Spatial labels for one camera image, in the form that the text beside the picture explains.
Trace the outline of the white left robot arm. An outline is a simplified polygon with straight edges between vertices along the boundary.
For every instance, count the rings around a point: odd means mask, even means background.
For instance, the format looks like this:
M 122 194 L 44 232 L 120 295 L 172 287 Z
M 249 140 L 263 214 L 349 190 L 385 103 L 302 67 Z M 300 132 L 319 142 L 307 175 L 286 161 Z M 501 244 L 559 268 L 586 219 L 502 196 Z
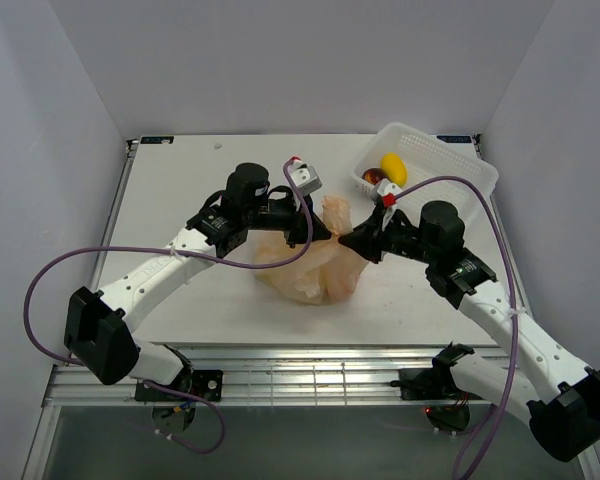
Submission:
M 163 249 L 122 278 L 69 300 L 64 344 L 104 385 L 129 377 L 158 388 L 170 399 L 193 390 L 191 363 L 177 350 L 135 337 L 148 315 L 195 275 L 243 245 L 252 231 L 282 233 L 290 247 L 307 248 L 331 233 L 313 211 L 321 188 L 314 167 L 299 158 L 283 167 L 286 184 L 271 187 L 268 170 L 242 163 L 224 189 L 211 194 Z

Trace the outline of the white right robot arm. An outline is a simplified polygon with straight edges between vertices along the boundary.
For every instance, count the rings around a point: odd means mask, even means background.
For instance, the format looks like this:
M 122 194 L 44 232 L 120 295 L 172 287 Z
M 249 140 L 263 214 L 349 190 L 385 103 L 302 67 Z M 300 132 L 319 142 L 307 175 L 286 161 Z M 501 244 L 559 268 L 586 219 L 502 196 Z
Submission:
M 568 352 L 513 301 L 495 272 L 464 245 L 457 209 L 431 201 L 418 225 L 377 205 L 340 244 L 379 263 L 393 254 L 425 264 L 432 289 L 514 358 L 507 412 L 528 425 L 554 459 L 568 462 L 600 440 L 600 369 Z

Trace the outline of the banana print plastic bag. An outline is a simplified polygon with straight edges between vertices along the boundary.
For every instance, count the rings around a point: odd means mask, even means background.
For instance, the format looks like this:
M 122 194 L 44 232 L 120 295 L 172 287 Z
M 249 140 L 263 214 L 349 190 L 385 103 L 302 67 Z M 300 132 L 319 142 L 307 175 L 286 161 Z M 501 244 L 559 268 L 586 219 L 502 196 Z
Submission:
M 288 265 L 255 271 L 256 279 L 289 300 L 310 305 L 332 305 L 351 297 L 368 261 L 338 242 L 353 230 L 348 200 L 325 196 L 321 220 L 332 233 L 329 240 L 312 243 Z

